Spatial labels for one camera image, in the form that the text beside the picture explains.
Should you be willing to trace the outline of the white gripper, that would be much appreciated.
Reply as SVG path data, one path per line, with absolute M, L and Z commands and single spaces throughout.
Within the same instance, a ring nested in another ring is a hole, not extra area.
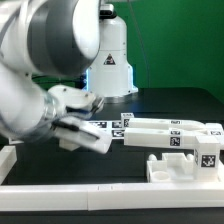
M 54 136 L 59 140 L 65 139 L 79 145 L 79 147 L 105 154 L 111 145 L 112 136 L 106 132 L 102 132 L 100 137 L 91 134 L 85 122 L 74 117 L 55 121 L 53 123 Z

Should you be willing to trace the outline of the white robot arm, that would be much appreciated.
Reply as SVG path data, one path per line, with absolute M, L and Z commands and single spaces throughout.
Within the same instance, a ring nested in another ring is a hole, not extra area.
M 110 0 L 0 2 L 0 134 L 56 137 L 106 153 L 112 136 L 89 124 L 108 99 L 137 93 L 127 33 Z

